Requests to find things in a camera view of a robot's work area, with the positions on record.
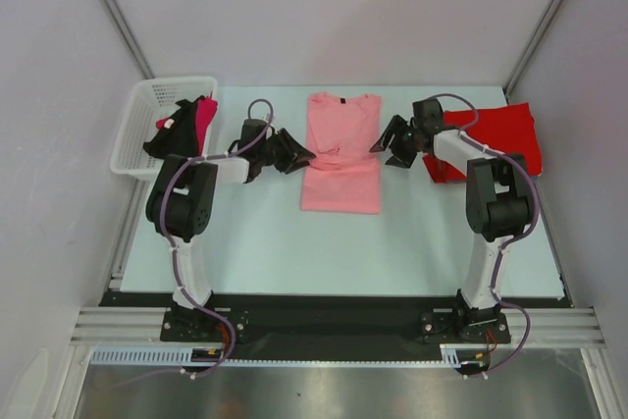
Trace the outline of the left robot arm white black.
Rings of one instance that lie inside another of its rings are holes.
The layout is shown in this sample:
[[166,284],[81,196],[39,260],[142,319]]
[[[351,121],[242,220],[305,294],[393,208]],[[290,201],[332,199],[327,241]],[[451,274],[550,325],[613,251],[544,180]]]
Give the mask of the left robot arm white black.
[[209,226],[216,189],[250,183],[263,168],[291,174],[315,154],[268,120],[246,119],[240,136],[219,156],[166,157],[146,203],[146,218],[168,243],[175,288],[160,339],[208,341],[227,334],[226,320],[212,304],[213,289],[198,239]]

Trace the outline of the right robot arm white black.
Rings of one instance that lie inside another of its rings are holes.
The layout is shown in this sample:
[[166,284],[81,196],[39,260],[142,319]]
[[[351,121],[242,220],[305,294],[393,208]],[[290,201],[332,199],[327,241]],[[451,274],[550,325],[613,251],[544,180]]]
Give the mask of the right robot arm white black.
[[534,231],[539,195],[523,155],[498,151],[469,134],[480,119],[477,108],[470,123],[456,127],[446,123],[442,99],[439,93],[414,102],[409,120],[393,116],[369,151],[389,151],[387,165],[404,169],[423,153],[463,174],[465,215],[474,235],[467,276],[451,311],[423,315],[421,331],[426,340],[480,342],[507,330],[501,311],[511,305],[501,296],[501,270],[511,245]]

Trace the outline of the pink t shirt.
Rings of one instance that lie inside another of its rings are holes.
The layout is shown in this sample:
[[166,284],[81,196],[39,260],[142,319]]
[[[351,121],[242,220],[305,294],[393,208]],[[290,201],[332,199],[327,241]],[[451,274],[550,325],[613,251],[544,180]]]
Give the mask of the pink t shirt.
[[309,96],[301,209],[375,215],[381,211],[381,166],[370,152],[379,137],[382,98],[374,94]]

